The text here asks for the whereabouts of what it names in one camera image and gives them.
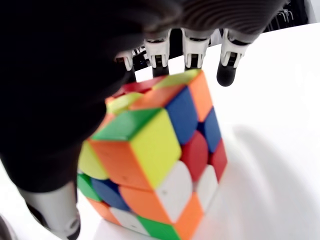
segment robotic hand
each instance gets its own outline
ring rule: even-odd
[[[61,239],[80,233],[82,142],[128,80],[144,42],[153,74],[168,73],[172,28],[186,69],[201,68],[224,29],[217,80],[232,84],[247,47],[285,0],[21,1],[1,8],[0,159],[35,219]]]

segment rubik's cube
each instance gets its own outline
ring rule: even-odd
[[[189,240],[227,165],[202,70],[123,86],[84,142],[77,184],[107,221]]]

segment white surface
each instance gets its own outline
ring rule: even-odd
[[[207,165],[199,180],[194,183],[194,191],[197,193],[199,202],[204,212],[207,212],[217,188],[218,180],[215,169],[212,165]]]
[[[185,163],[177,161],[155,192],[170,220],[176,223],[192,195],[192,179]]]
[[[194,240],[320,239],[320,24],[264,33],[219,86],[220,46],[203,69],[229,164]],[[169,61],[184,70],[183,56]],[[151,68],[136,73],[152,77]],[[0,167],[0,213],[21,240],[56,240],[30,215]],[[79,240],[150,240],[107,223],[79,194]]]

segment white table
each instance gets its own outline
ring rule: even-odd
[[[209,82],[229,160],[195,240],[320,239],[320,24],[262,34],[230,87],[219,86],[220,45],[207,50]],[[183,57],[169,61],[171,74]],[[140,81],[152,78],[146,68]],[[32,218],[0,165],[0,213],[23,240],[57,240]],[[150,240],[102,220],[79,194],[79,240]]]

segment robotic finger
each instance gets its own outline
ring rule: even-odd
[[[244,35],[224,29],[220,63],[216,74],[216,79],[221,86],[228,87],[234,82],[241,58],[245,56],[247,48],[257,37],[257,35]]]

